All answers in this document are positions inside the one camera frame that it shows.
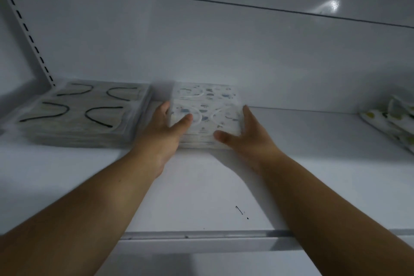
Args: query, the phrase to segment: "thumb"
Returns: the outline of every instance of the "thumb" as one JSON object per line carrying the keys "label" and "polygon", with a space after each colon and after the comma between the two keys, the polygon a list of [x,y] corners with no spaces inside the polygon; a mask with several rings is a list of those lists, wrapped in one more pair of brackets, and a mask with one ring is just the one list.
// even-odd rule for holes
{"label": "thumb", "polygon": [[170,131],[172,131],[174,134],[178,134],[178,136],[182,136],[188,130],[192,123],[193,115],[187,114],[184,116],[183,119],[181,119],[179,122],[173,125],[170,128]]}
{"label": "thumb", "polygon": [[226,144],[227,146],[233,148],[235,150],[238,141],[239,141],[239,137],[238,136],[234,136],[230,133],[224,132],[224,131],[215,131],[213,134],[214,138],[219,141],[222,142],[224,144]]}

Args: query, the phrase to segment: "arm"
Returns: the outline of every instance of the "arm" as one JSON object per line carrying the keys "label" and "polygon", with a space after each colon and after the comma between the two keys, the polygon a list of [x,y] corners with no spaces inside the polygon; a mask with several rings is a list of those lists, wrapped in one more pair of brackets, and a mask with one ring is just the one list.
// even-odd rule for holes
{"label": "arm", "polygon": [[245,132],[215,132],[266,182],[323,275],[412,275],[414,249],[352,206],[273,143],[247,106]]}
{"label": "arm", "polygon": [[94,275],[130,223],[181,134],[187,115],[171,128],[166,102],[131,152],[0,238],[4,275]]}

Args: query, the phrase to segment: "forearm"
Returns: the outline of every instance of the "forearm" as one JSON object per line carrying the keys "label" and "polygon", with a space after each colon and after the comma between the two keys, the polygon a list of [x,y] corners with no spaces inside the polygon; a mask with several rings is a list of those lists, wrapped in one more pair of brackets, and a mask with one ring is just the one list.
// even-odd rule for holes
{"label": "forearm", "polygon": [[137,211],[154,177],[150,158],[127,154],[8,232],[6,274],[93,275]]}
{"label": "forearm", "polygon": [[323,275],[405,275],[414,250],[282,155],[263,167],[288,226]]}

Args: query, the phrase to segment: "black ear loop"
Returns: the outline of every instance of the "black ear loop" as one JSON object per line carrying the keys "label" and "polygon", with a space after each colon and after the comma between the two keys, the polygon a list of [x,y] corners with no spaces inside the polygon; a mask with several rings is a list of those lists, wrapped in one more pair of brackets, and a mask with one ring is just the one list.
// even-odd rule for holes
{"label": "black ear loop", "polygon": [[58,94],[58,95],[56,95],[56,96],[64,96],[64,95],[81,95],[81,94],[88,93],[88,92],[90,92],[91,90],[93,90],[93,89],[94,89],[94,86],[93,86],[93,85],[89,85],[89,84],[70,83],[70,85],[84,85],[84,86],[89,86],[89,87],[90,87],[90,89],[89,89],[89,90],[86,90],[86,91],[84,91],[84,92],[80,92],[80,93]]}
{"label": "black ear loop", "polygon": [[87,111],[85,111],[85,117],[88,118],[89,120],[92,120],[93,122],[96,122],[97,124],[101,124],[103,126],[106,126],[108,128],[112,128],[113,126],[111,126],[110,124],[105,124],[103,122],[100,122],[98,120],[92,119],[91,117],[88,116],[88,112],[94,109],[115,109],[115,108],[123,108],[123,106],[118,106],[118,107],[95,107],[95,108],[91,108],[88,109]]}
{"label": "black ear loop", "polygon": [[[106,91],[106,94],[108,96],[111,96],[113,98],[116,98],[117,100],[126,100],[127,102],[130,102],[131,101],[131,100],[127,100],[126,98],[121,98],[121,97],[113,96],[113,95],[111,95],[109,93],[110,90],[115,90],[115,89],[117,89],[117,88],[110,88],[109,90]],[[125,89],[128,89],[128,90],[136,90],[137,88],[125,88]]]}
{"label": "black ear loop", "polygon": [[70,110],[69,106],[62,105],[62,104],[55,104],[55,103],[51,103],[51,102],[42,102],[42,104],[65,107],[66,110],[64,112],[62,112],[61,114],[55,114],[55,115],[52,115],[52,116],[40,116],[40,117],[27,118],[27,119],[22,119],[19,122],[25,122],[25,121],[28,121],[28,120],[41,119],[41,118],[59,117],[59,116],[63,116],[64,114],[66,114]]}

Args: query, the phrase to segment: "hand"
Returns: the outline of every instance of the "hand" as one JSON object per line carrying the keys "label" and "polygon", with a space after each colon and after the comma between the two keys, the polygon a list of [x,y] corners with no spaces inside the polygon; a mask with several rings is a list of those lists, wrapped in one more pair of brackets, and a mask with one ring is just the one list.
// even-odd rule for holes
{"label": "hand", "polygon": [[188,114],[172,127],[168,127],[167,110],[170,102],[164,102],[152,115],[151,121],[142,134],[135,140],[130,153],[154,164],[155,177],[158,177],[165,163],[174,155],[180,137],[188,130],[193,122],[193,115]]}
{"label": "hand", "polygon": [[214,138],[234,149],[255,172],[263,175],[266,167],[284,154],[246,105],[243,114],[245,129],[241,136],[215,131]]}

